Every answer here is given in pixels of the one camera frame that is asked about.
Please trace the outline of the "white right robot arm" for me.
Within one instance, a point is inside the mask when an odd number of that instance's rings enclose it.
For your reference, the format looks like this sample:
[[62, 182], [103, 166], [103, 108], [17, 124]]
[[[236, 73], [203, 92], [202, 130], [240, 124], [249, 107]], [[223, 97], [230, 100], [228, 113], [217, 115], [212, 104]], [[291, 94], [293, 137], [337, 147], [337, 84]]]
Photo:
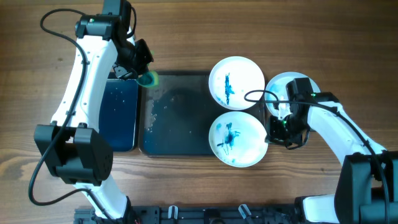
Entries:
[[330, 92], [273, 93], [268, 141], [287, 149], [302, 147], [311, 130], [328, 144], [342, 164], [336, 192], [297, 198], [304, 223], [397, 223], [397, 153], [373, 141], [345, 113]]

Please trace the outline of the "green yellow sponge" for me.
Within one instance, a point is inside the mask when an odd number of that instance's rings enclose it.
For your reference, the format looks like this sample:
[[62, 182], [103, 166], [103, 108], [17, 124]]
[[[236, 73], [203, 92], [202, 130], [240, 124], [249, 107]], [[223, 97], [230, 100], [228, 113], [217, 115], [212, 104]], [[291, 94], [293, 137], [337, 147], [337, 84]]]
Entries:
[[148, 71], [136, 79], [138, 85], [143, 88], [152, 88], [159, 84], [159, 75], [156, 71]]

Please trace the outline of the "white plate with blue splat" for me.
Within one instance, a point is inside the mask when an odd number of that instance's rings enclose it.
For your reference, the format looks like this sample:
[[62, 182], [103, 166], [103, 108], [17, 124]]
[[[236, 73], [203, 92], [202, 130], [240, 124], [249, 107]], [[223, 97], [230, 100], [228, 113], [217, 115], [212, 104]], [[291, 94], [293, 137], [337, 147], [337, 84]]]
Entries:
[[250, 167], [263, 159], [268, 150], [267, 132], [254, 116], [230, 111], [212, 123], [208, 140], [214, 155], [233, 167]]

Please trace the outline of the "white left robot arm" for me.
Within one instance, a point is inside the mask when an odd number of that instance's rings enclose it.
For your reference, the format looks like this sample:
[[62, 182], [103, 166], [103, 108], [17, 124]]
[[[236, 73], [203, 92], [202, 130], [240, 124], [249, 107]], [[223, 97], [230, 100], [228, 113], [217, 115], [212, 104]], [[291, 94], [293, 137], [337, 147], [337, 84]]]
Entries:
[[114, 70], [122, 80], [150, 88], [159, 82], [144, 40], [134, 40], [136, 18], [113, 13], [83, 14], [77, 22], [75, 62], [62, 102], [48, 125], [38, 125], [34, 141], [40, 166], [75, 192], [83, 193], [100, 223], [130, 223], [131, 202], [111, 176], [113, 150], [99, 133], [106, 82]]

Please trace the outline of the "white plate with streak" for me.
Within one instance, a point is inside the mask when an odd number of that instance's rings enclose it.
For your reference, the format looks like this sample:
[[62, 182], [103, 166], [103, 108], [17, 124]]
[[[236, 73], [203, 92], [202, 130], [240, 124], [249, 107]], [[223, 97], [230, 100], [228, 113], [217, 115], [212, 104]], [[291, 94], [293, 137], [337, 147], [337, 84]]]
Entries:
[[[277, 98], [275, 98], [274, 95], [267, 93], [264, 96], [264, 99], [266, 101], [288, 101], [286, 84], [291, 82], [294, 78], [307, 78], [307, 76], [299, 72], [284, 72], [276, 75], [268, 82], [266, 90], [274, 93]], [[274, 108], [272, 103], [267, 103], [266, 106], [271, 112], [271, 115], [276, 116], [279, 120], [282, 120], [291, 114], [289, 104], [280, 103], [277, 109]]]

